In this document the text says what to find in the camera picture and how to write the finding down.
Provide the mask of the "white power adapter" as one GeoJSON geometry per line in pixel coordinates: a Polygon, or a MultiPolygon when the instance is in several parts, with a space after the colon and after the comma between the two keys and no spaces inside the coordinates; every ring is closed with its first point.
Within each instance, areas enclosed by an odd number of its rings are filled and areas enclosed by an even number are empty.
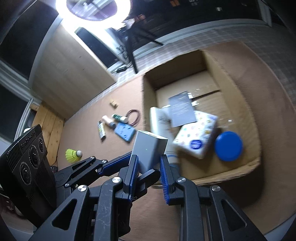
{"type": "Polygon", "coordinates": [[[167,143],[168,138],[148,131],[137,131],[132,155],[138,156],[141,174],[157,168],[161,155],[165,153],[167,143]]]}

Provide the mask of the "blue plastic plate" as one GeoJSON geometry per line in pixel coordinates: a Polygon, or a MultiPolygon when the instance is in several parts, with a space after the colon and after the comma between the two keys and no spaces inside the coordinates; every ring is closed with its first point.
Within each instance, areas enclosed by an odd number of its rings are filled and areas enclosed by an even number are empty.
{"type": "Polygon", "coordinates": [[[126,142],[130,142],[135,135],[136,129],[126,123],[118,123],[114,132],[126,142]]]}

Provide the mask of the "patterned lighter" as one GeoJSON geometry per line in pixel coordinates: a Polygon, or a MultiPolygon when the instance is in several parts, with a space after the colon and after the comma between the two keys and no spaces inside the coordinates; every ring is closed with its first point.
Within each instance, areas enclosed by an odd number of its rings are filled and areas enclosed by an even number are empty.
{"type": "Polygon", "coordinates": [[[105,134],[103,122],[101,120],[97,123],[97,127],[98,127],[100,140],[102,140],[102,141],[105,140],[106,134],[105,134]]]}

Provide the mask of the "white blue lotion bottle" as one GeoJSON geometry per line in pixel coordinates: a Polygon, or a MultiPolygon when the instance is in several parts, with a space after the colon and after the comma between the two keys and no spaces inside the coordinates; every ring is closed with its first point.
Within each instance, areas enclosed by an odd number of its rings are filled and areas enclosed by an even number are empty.
{"type": "Polygon", "coordinates": [[[149,120],[151,132],[168,139],[165,154],[170,164],[179,164],[177,151],[173,145],[173,140],[178,132],[171,127],[169,108],[152,107],[149,110],[149,120]]]}

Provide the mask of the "green white tube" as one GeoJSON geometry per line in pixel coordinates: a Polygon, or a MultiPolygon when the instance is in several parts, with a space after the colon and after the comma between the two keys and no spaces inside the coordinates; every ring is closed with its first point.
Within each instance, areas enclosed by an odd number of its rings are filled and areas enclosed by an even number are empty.
{"type": "Polygon", "coordinates": [[[128,123],[128,118],[126,116],[112,114],[112,118],[119,123],[128,123]]]}

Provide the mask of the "white tissue pack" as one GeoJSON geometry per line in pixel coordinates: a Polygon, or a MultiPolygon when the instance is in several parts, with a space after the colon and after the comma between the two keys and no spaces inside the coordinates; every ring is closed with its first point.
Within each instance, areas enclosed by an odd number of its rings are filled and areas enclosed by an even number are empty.
{"type": "Polygon", "coordinates": [[[196,122],[183,125],[173,145],[177,150],[203,159],[214,140],[218,126],[218,116],[195,110],[196,122]]]}

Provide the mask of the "blue round lid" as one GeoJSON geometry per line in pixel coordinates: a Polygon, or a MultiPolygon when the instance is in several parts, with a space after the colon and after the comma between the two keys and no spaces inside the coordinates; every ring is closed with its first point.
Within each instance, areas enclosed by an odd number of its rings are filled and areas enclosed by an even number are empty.
{"type": "Polygon", "coordinates": [[[237,133],[223,132],[215,140],[214,151],[221,161],[232,162],[241,156],[243,142],[237,133]]]}

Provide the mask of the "dark booklet card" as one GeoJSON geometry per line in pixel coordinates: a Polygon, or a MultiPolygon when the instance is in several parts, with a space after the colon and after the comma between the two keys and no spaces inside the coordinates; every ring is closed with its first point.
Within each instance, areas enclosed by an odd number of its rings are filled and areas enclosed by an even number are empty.
{"type": "Polygon", "coordinates": [[[173,128],[196,122],[194,108],[188,92],[184,91],[169,98],[171,126],[173,128]]]}

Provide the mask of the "yellow shuttlecock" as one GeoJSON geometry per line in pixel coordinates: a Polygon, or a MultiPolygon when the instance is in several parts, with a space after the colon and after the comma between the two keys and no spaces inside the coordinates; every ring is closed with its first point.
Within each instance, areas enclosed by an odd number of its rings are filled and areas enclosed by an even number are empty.
{"type": "Polygon", "coordinates": [[[67,149],[65,152],[65,158],[69,163],[77,162],[82,157],[82,151],[81,150],[73,150],[73,149],[67,149]]]}

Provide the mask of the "wooden clothespin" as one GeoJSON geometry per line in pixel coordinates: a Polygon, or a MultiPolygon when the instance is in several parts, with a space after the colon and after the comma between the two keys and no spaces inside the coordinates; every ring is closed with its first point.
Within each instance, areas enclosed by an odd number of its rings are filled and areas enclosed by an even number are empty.
{"type": "Polygon", "coordinates": [[[117,102],[115,102],[114,100],[112,100],[112,101],[110,102],[110,105],[111,105],[114,109],[116,109],[116,108],[118,107],[117,102]]]}

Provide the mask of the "wooden cabinet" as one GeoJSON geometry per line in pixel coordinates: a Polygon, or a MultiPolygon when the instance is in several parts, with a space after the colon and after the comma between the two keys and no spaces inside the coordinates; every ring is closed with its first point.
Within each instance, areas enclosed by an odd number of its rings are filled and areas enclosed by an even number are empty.
{"type": "Polygon", "coordinates": [[[29,76],[31,90],[65,119],[115,83],[90,48],[62,25],[46,33],[29,76]]]}

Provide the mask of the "black power strip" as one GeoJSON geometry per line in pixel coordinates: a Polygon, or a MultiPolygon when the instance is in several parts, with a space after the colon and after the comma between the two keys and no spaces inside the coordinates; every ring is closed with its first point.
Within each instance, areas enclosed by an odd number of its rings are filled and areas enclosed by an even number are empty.
{"type": "Polygon", "coordinates": [[[123,67],[120,67],[120,68],[117,68],[116,70],[114,70],[112,72],[112,74],[117,74],[117,73],[121,73],[121,72],[125,72],[128,68],[126,66],[123,66],[123,67]]]}

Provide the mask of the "cardboard box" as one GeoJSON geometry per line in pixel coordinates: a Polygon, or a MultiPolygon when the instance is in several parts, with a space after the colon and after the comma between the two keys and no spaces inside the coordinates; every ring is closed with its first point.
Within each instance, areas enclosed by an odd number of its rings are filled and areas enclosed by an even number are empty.
{"type": "Polygon", "coordinates": [[[227,42],[182,54],[143,77],[145,129],[168,139],[169,161],[198,185],[245,176],[261,163],[253,113],[230,72],[239,61],[239,46],[227,42]],[[224,132],[242,141],[232,161],[214,151],[215,139],[224,132]]]}

